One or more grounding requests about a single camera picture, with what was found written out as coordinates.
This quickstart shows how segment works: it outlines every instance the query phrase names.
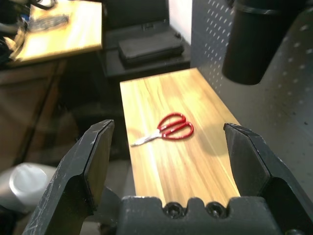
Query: red scissors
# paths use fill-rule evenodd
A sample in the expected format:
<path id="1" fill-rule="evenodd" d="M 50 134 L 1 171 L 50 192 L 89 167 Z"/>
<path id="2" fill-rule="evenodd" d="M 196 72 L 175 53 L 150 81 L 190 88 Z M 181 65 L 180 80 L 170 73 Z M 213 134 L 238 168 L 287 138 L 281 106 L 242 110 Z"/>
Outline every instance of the red scissors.
<path id="1" fill-rule="evenodd" d="M 172 118 L 172 117 L 180 117 L 181 119 L 162 126 L 162 124 L 167 119 Z M 173 133 L 187 126 L 190 127 L 190 132 L 188 134 L 185 134 L 182 136 L 171 136 Z M 194 133 L 194 126 L 191 122 L 186 121 L 185 115 L 180 114 L 180 113 L 171 113 L 160 121 L 160 123 L 157 126 L 157 129 L 151 135 L 138 139 L 134 144 L 131 144 L 131 146 L 141 145 L 146 142 L 152 141 L 156 138 L 162 138 L 164 140 L 172 140 L 172 141 L 182 140 L 182 139 L 190 137 L 193 133 Z"/>

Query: metal blade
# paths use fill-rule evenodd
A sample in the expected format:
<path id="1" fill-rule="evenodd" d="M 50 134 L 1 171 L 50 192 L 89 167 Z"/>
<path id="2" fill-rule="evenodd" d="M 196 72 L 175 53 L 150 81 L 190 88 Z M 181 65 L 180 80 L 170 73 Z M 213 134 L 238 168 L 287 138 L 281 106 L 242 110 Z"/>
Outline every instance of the metal blade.
<path id="1" fill-rule="evenodd" d="M 156 130 L 153 134 L 138 139 L 135 143 L 131 144 L 131 147 L 142 145 L 159 137 L 161 137 L 160 131 Z"/>

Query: wooden board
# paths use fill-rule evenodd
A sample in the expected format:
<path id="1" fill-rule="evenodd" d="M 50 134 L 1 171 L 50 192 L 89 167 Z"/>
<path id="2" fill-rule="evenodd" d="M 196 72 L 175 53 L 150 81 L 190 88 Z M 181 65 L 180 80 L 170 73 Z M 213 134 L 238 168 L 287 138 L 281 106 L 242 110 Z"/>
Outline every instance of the wooden board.
<path id="1" fill-rule="evenodd" d="M 156 196 L 163 205 L 190 197 L 227 205 L 239 192 L 231 174 L 223 125 L 238 124 L 197 69 L 122 82 L 129 143 L 152 133 L 171 112 L 195 127 L 184 141 L 157 139 L 130 147 L 137 196 Z"/>
<path id="2" fill-rule="evenodd" d="M 49 31 L 28 32 L 17 61 L 10 65 L 41 62 L 102 48 L 100 2 L 58 0 L 57 5 L 48 11 L 31 8 L 34 19 L 63 14 L 69 16 L 69 24 Z"/>

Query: red plastic handle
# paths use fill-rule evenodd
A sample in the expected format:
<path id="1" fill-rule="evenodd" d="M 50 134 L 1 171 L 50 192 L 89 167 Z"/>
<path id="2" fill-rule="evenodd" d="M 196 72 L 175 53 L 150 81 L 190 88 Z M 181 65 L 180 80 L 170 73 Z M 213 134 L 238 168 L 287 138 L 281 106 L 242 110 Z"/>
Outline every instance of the red plastic handle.
<path id="1" fill-rule="evenodd" d="M 162 126 L 162 124 L 169 118 L 172 118 L 172 117 L 180 117 L 181 119 L 180 120 L 177 120 L 177 121 L 174 121 L 174 122 L 171 122 L 171 123 L 168 123 L 164 126 Z M 168 129 L 168 128 L 171 128 L 173 126 L 176 126 L 178 124 L 181 124 L 181 123 L 184 123 L 186 122 L 186 117 L 185 115 L 181 114 L 181 113 L 171 113 L 167 116 L 165 116 L 161 121 L 160 123 L 158 124 L 157 128 L 161 131 L 164 131 L 165 129 Z"/>
<path id="2" fill-rule="evenodd" d="M 177 120 L 177 121 L 174 121 L 174 122 L 171 122 L 167 125 L 164 125 L 162 126 L 162 124 L 167 120 L 169 119 L 170 117 L 181 117 L 180 120 Z M 189 126 L 190 127 L 190 132 L 185 134 L 185 135 L 182 135 L 182 136 L 178 136 L 178 137 L 170 137 L 171 134 L 185 128 Z M 185 138 L 188 138 L 190 137 L 193 133 L 194 133 L 194 126 L 192 125 L 192 123 L 186 121 L 186 117 L 181 114 L 181 113 L 171 113 L 169 115 L 167 115 L 165 118 L 163 118 L 159 125 L 157 126 L 157 128 L 160 130 L 160 132 L 168 129 L 168 128 L 171 128 L 170 130 L 164 132 L 164 133 L 161 133 L 162 134 L 162 138 L 163 139 L 166 139 L 166 140 L 181 140 L 181 139 L 185 139 Z"/>

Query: wooden table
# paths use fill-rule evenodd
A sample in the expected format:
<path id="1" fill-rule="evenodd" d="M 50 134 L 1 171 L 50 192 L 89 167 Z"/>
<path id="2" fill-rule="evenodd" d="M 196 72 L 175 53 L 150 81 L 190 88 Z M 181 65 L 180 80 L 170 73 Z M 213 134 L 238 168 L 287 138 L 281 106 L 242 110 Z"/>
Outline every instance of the wooden table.
<path id="1" fill-rule="evenodd" d="M 187 205 L 190 197 L 227 205 L 239 196 L 233 180 L 223 125 L 238 121 L 197 69 L 122 82 L 129 143 L 154 131 L 170 112 L 195 127 L 184 141 L 157 139 L 130 147 L 137 196 L 156 196 Z"/>
<path id="2" fill-rule="evenodd" d="M 49 31 L 27 33 L 22 51 L 11 66 L 42 62 L 102 48 L 100 2 L 58 0 L 51 10 L 32 6 L 31 16 L 68 15 L 69 24 Z"/>

